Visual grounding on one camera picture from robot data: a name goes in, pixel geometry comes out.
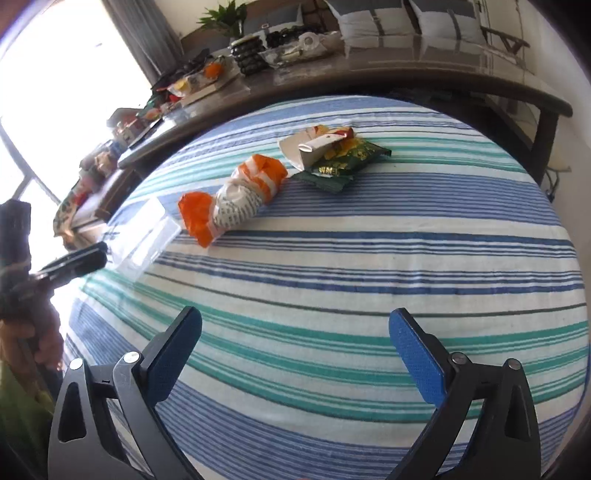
clear plastic container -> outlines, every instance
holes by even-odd
[[[148,200],[134,217],[107,241],[111,268],[136,281],[180,233],[181,226],[157,198]]]

striped bedsheet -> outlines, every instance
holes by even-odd
[[[183,231],[133,282],[91,275],[67,354],[113,362],[185,305],[203,334],[158,412],[207,479],[382,479],[429,420],[388,338],[406,307],[449,351],[524,364],[544,465],[582,397],[589,353],[576,253],[537,185],[497,145],[446,115],[364,96],[279,103],[217,127],[165,161],[111,220],[117,236],[158,197],[215,192],[253,153],[323,123],[392,149],[339,195],[287,181],[209,249]],[[470,409],[444,468],[460,458]],[[125,421],[113,413],[134,465]]]

blue gripper pad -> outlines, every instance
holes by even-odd
[[[145,392],[145,399],[149,405],[154,406],[168,398],[181,370],[201,337],[202,325],[199,310],[185,307],[169,327],[173,331],[167,341],[163,345],[156,343],[155,346],[159,346],[160,350],[148,370],[148,389]]]
[[[390,341],[417,384],[423,400],[439,407],[446,396],[445,375],[400,309],[390,313],[389,331]]]

green plant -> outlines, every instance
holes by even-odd
[[[208,8],[207,15],[201,17],[203,28],[214,28],[227,37],[240,38],[242,26],[246,20],[246,4],[236,6],[236,0],[230,0],[228,6],[219,5],[217,10]]]

curtain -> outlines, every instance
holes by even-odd
[[[115,27],[153,85],[183,56],[181,42],[154,0],[102,0]]]

